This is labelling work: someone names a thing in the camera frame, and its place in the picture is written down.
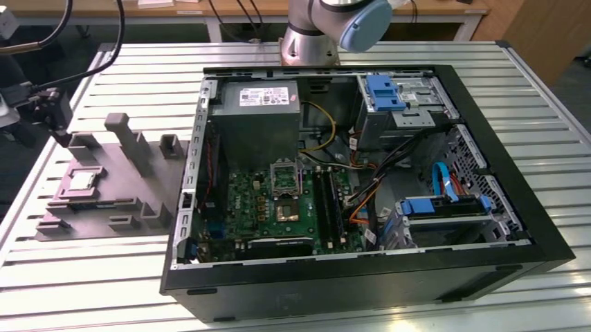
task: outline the floor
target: floor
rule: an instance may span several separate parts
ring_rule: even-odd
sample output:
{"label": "floor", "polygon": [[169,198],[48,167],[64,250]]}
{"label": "floor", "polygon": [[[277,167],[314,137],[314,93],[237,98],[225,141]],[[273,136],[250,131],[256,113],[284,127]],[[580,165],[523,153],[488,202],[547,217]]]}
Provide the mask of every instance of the floor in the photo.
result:
{"label": "floor", "polygon": [[[230,27],[241,30],[240,38],[250,38],[252,31],[248,27]],[[284,31],[284,26],[273,26],[265,29],[265,41],[277,40]],[[45,53],[28,54],[18,57],[25,75],[34,83],[48,82],[66,75],[72,75],[88,68],[101,43],[116,40],[116,26],[92,26],[88,30],[89,38],[81,38],[73,27],[68,27],[58,38],[58,46]],[[36,36],[46,35],[42,28],[26,30],[18,37],[21,40],[34,40]],[[128,26],[125,29],[126,43],[157,43],[157,42],[208,42],[205,27],[202,25],[178,26]],[[72,93],[76,84],[68,86]],[[583,66],[583,62],[575,60],[568,67],[559,82],[552,87],[552,92],[564,103],[567,109],[579,119],[587,130],[591,130],[591,68]],[[10,202],[20,190],[22,181],[34,164],[37,155],[44,147],[48,135],[36,128],[30,128],[37,139],[30,149],[22,148],[14,142],[0,136],[0,156],[10,162],[0,163],[0,220]]]}

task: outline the black cable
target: black cable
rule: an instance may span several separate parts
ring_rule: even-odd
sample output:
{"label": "black cable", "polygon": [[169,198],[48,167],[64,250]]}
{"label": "black cable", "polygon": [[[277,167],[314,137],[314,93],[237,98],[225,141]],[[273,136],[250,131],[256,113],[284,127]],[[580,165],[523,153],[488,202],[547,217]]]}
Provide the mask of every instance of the black cable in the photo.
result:
{"label": "black cable", "polygon": [[100,73],[106,68],[109,68],[109,66],[112,65],[112,63],[117,59],[118,52],[121,51],[122,38],[124,38],[124,33],[125,33],[125,13],[124,13],[124,8],[122,8],[122,0],[116,0],[116,2],[117,2],[117,9],[118,9],[118,34],[117,34],[117,42],[116,42],[114,50],[112,52],[109,61],[106,61],[101,66],[92,69],[90,71],[72,75],[69,77],[64,77],[60,80],[56,80],[56,81],[52,81],[52,82],[48,82],[48,83],[34,86],[32,89],[33,93],[42,91],[48,88],[64,85],[66,83],[74,82],[88,76],[92,76],[96,73]]}
{"label": "black cable", "polygon": [[419,20],[419,9],[416,8],[416,2],[415,0],[409,0],[412,4],[412,17],[409,19],[409,23],[416,23]]}
{"label": "black cable", "polygon": [[229,29],[225,27],[225,23],[221,21],[221,17],[217,14],[217,10],[214,9],[213,0],[209,0],[209,7],[212,7],[213,15],[217,18],[217,22],[220,22],[221,30],[225,32],[229,38],[232,38],[236,42],[250,43],[248,40],[238,38],[233,33],[229,32]]}
{"label": "black cable", "polygon": [[252,30],[254,31],[256,38],[257,38],[257,39],[261,39],[261,36],[260,36],[260,34],[258,34],[258,29],[257,29],[256,26],[254,26],[254,22],[253,22],[253,20],[252,20],[252,17],[249,16],[249,14],[248,14],[248,12],[246,12],[246,8],[244,8],[244,5],[241,4],[241,1],[240,1],[240,0],[236,0],[236,2],[238,3],[238,6],[240,6],[240,8],[241,8],[241,11],[242,11],[244,15],[246,16],[248,21],[250,22],[250,26],[252,26]]}
{"label": "black cable", "polygon": [[252,8],[254,8],[256,16],[258,17],[258,22],[260,22],[258,29],[262,31],[260,33],[260,41],[262,41],[262,38],[265,37],[265,33],[266,33],[266,27],[265,27],[265,23],[262,22],[262,16],[260,14],[258,8],[256,7],[254,1],[253,0],[249,0],[249,1],[250,1]]}
{"label": "black cable", "polygon": [[419,145],[419,141],[423,138],[435,133],[448,131],[452,127],[452,124],[444,124],[433,128],[423,129],[408,140],[405,140],[404,143],[400,144],[384,157],[381,163],[377,165],[377,168],[373,171],[373,174],[371,175],[371,182],[364,187],[361,187],[363,189],[349,197],[349,201],[353,201],[354,199],[357,199],[357,197],[360,197],[360,195],[363,195],[363,193],[369,192],[369,190],[373,189],[373,186],[379,184],[379,181],[376,181],[376,179],[380,180],[385,176],[388,168],[412,153],[413,149]]}
{"label": "black cable", "polygon": [[12,55],[12,54],[17,54],[17,53],[26,53],[32,50],[40,50],[42,47],[45,47],[50,43],[53,43],[57,36],[61,34],[61,31],[65,29],[65,26],[68,25],[68,21],[70,20],[72,7],[73,7],[73,0],[66,0],[61,20],[57,24],[56,29],[52,31],[49,36],[46,36],[45,39],[36,41],[36,42],[33,41],[30,43],[18,44],[18,45],[0,46],[0,55]]}
{"label": "black cable", "polygon": [[[320,134],[316,137],[316,142],[317,142],[317,145],[322,145],[322,134]],[[334,140],[332,140],[332,142],[325,147],[322,147],[320,150],[324,152],[324,154],[328,156],[328,158],[332,160],[333,163],[338,163],[338,160],[336,159],[334,155],[328,150],[328,147],[332,145],[333,142],[334,142]]]}
{"label": "black cable", "polygon": [[337,166],[337,167],[349,168],[349,169],[363,169],[363,167],[354,167],[354,166],[345,165],[342,163],[333,163],[329,161],[320,160],[318,158],[316,158],[314,156],[312,156],[306,152],[300,151],[298,153],[302,154],[304,156],[306,156],[308,159],[310,159],[316,164],[326,165],[326,166]]}
{"label": "black cable", "polygon": [[53,30],[49,36],[44,40],[38,42],[38,46],[42,48],[53,41],[56,40],[57,36],[61,34],[61,31],[65,29],[65,26],[68,25],[68,21],[70,20],[72,15],[72,7],[73,7],[73,0],[65,1],[65,10],[64,15],[61,16],[61,21],[57,24],[57,28]]}

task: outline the cable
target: cable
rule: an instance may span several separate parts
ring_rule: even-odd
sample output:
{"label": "cable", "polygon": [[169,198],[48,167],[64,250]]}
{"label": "cable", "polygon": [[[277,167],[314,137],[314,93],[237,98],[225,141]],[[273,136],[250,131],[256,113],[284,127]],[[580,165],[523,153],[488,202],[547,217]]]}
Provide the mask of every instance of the cable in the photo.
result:
{"label": "cable", "polygon": [[[431,178],[433,183],[439,181],[439,177],[441,178],[443,187],[445,188],[445,195],[449,197],[452,202],[457,202],[459,198],[456,192],[453,191],[453,181],[449,176],[449,170],[445,163],[441,161],[433,163],[433,167],[431,170]],[[433,187],[433,193],[436,196],[443,194],[437,186]]]}
{"label": "cable", "polygon": [[[356,164],[356,163],[354,163],[354,155],[356,155],[356,153],[357,153],[356,150],[352,150],[352,151],[350,151],[350,156],[349,156],[349,162],[350,162],[350,165],[352,165],[352,166],[357,166],[357,167],[363,167],[364,165],[361,165],[361,164]],[[367,163],[367,166],[368,166],[369,168],[373,168],[373,169],[377,168],[377,166],[376,166],[375,164],[372,164],[372,163]]]}
{"label": "cable", "polygon": [[408,140],[404,141],[403,144],[400,144],[396,149],[393,149],[389,154],[384,157],[381,163],[377,165],[377,168],[373,171],[373,174],[371,176],[371,182],[361,187],[363,189],[354,193],[349,197],[349,201],[354,200],[360,195],[363,195],[364,192],[371,190],[372,186],[376,184],[376,181],[380,181],[381,178],[385,176],[385,172],[388,171],[389,165],[395,165],[400,160],[403,160],[413,151],[416,146],[419,145],[419,141],[428,137],[429,135],[433,135],[435,133],[440,133],[444,131],[448,131],[452,128],[452,124],[444,124],[439,127],[428,128],[420,130],[413,137],[411,137]]}
{"label": "cable", "polygon": [[367,219],[350,219],[349,223],[361,223],[361,224],[367,225],[369,223],[369,221]]}
{"label": "cable", "polygon": [[465,191],[465,189],[463,188],[461,182],[460,182],[460,180],[457,180],[457,176],[455,175],[455,173],[451,173],[451,181],[453,182],[453,184],[455,184],[456,187],[457,187],[457,194],[460,194],[460,195],[465,195],[465,194],[467,194],[467,191]]}
{"label": "cable", "polygon": [[225,23],[224,23],[224,21],[221,21],[221,17],[217,14],[217,10],[214,9],[213,0],[209,0],[209,7],[212,7],[213,15],[217,18],[217,22],[220,22],[221,30],[225,32],[225,34],[229,36],[229,38],[232,38],[237,42],[250,44],[249,40],[238,38],[232,32],[229,32],[229,29],[225,27]]}
{"label": "cable", "polygon": [[308,158],[309,160],[312,160],[316,164],[320,165],[325,165],[325,166],[334,166],[334,167],[341,167],[341,168],[348,168],[348,169],[364,169],[363,167],[354,167],[354,166],[348,166],[344,164],[338,164],[338,163],[326,163],[325,161],[320,160],[318,158],[313,157],[309,153],[306,152],[298,152],[305,158]]}
{"label": "cable", "polygon": [[451,186],[453,187],[453,191],[456,194],[461,195],[461,189],[460,186],[457,185],[457,182],[455,182],[453,179],[451,179]]}
{"label": "cable", "polygon": [[262,16],[261,16],[261,14],[260,14],[260,11],[258,11],[258,8],[256,7],[256,4],[254,4],[254,1],[253,0],[249,0],[250,1],[250,5],[252,5],[252,8],[254,8],[254,12],[256,12],[256,16],[258,17],[258,29],[262,29],[262,33],[260,34],[260,41],[262,41],[262,38],[264,38],[264,36],[265,36],[265,30],[266,30],[266,28],[264,28],[264,22],[262,22]]}
{"label": "cable", "polygon": [[20,45],[13,45],[13,46],[8,46],[8,47],[1,47],[0,48],[0,54],[10,55],[10,54],[17,54],[17,53],[24,53],[24,52],[28,52],[30,50],[40,50],[42,47],[45,47],[46,45],[53,43],[53,41],[56,40],[57,36],[61,34],[61,31],[65,29],[65,26],[68,25],[68,21],[70,20],[72,7],[73,7],[73,0],[66,0],[65,1],[65,9],[64,9],[64,14],[61,16],[61,20],[60,20],[60,22],[57,24],[56,29],[52,31],[49,36],[46,36],[45,39],[42,39],[41,41],[26,43],[26,44],[20,44]]}
{"label": "cable", "polygon": [[[320,136],[316,137],[316,142],[317,142],[317,145],[321,145],[322,134],[320,134]],[[328,150],[328,145],[325,147],[322,147],[321,150],[322,150],[324,154],[330,158],[332,162],[338,163],[338,160],[336,159],[334,155]]]}
{"label": "cable", "polygon": [[328,144],[330,144],[330,142],[332,142],[332,140],[334,139],[334,136],[336,136],[336,122],[334,122],[334,119],[330,117],[330,114],[316,103],[308,102],[308,101],[302,101],[301,103],[302,104],[309,104],[313,107],[316,107],[324,113],[325,117],[330,121],[330,137],[328,138],[328,140],[322,144],[320,144],[320,145],[317,145],[314,147],[310,147],[309,149],[298,150],[300,152],[309,152],[309,151],[320,150],[322,147],[325,147]]}
{"label": "cable", "polygon": [[73,0],[66,0],[64,15],[61,16],[61,21],[58,22],[57,28],[53,30],[50,35],[46,36],[46,38],[38,42],[38,46],[41,48],[53,43],[53,41],[57,39],[57,36],[61,34],[61,31],[64,31],[68,21],[70,20],[72,7],[73,7]]}
{"label": "cable", "polygon": [[262,38],[261,38],[261,36],[258,34],[258,29],[256,28],[254,22],[252,21],[252,17],[249,16],[249,14],[246,12],[246,8],[244,8],[244,5],[241,4],[240,0],[236,0],[236,2],[238,3],[241,11],[242,11],[244,15],[246,16],[248,21],[250,22],[250,26],[252,26],[252,30],[254,31],[256,38],[262,40]]}
{"label": "cable", "polygon": [[122,8],[122,0],[116,0],[116,1],[117,1],[117,9],[118,9],[118,34],[117,34],[117,42],[116,42],[114,50],[112,52],[109,61],[106,61],[101,66],[92,69],[90,71],[86,71],[84,73],[61,78],[60,80],[44,83],[41,85],[33,86],[32,87],[33,93],[42,91],[48,88],[53,88],[56,86],[64,85],[66,83],[74,82],[74,81],[82,79],[84,77],[92,76],[93,74],[97,74],[101,71],[104,71],[106,68],[109,68],[109,66],[112,65],[112,63],[117,59],[118,52],[121,51],[122,38],[124,38],[124,34],[125,34],[125,12],[124,12],[124,8]]}
{"label": "cable", "polygon": [[415,0],[409,0],[412,3],[412,17],[409,19],[409,23],[416,23],[419,20],[419,9],[416,8],[416,2]]}
{"label": "cable", "polygon": [[349,222],[350,220],[354,219],[356,214],[359,213],[359,210],[363,208],[363,206],[365,205],[367,201],[369,201],[369,198],[372,197],[372,195],[375,195],[377,191],[377,187],[376,189],[373,189],[373,191],[365,196],[363,202],[359,204],[357,208],[354,209],[354,211],[352,212],[350,216],[349,216]]}

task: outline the aluminum table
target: aluminum table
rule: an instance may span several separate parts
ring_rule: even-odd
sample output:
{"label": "aluminum table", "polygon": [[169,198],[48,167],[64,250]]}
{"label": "aluminum table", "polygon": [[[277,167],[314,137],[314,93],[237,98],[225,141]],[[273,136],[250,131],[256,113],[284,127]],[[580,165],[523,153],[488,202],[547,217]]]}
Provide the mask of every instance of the aluminum table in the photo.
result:
{"label": "aluminum table", "polygon": [[[278,65],[276,44],[125,45],[85,79],[72,132],[125,112],[149,140],[188,139],[202,68]],[[108,59],[98,52],[92,67]],[[50,140],[0,226],[0,331],[540,331],[591,329],[591,136],[509,48],[492,42],[388,42],[340,52],[345,65],[451,64],[577,258],[473,302],[204,325],[158,294],[166,236],[37,242],[34,226],[70,159]]]}

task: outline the wooden desk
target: wooden desk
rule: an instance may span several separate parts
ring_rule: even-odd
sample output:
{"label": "wooden desk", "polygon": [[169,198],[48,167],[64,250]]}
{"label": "wooden desk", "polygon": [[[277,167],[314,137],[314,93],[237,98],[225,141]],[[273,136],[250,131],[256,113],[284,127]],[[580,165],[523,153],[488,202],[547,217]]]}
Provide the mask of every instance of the wooden desk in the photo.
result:
{"label": "wooden desk", "polygon": [[483,0],[492,8],[473,40],[505,40],[551,86],[591,39],[589,0]]}
{"label": "wooden desk", "polygon": [[[242,1],[250,15],[254,10],[248,1]],[[286,22],[286,0],[254,0],[264,21],[268,23]],[[64,11],[64,0],[0,0],[6,6],[21,25],[53,25]],[[419,9],[417,22],[461,23],[455,36],[456,41],[468,41],[480,22],[488,13],[483,0],[475,0],[472,5],[455,0],[416,0]],[[201,23],[208,26],[209,39],[221,42],[220,27],[213,16],[208,0],[198,3],[177,2],[173,7],[138,9],[134,2],[126,2],[125,16],[129,24],[190,24]],[[224,23],[245,23],[246,18],[236,0],[214,0],[214,7]],[[408,22],[412,16],[412,6],[408,3],[393,11],[393,23]],[[76,0],[70,24],[97,25],[117,24],[117,9],[113,0]]]}

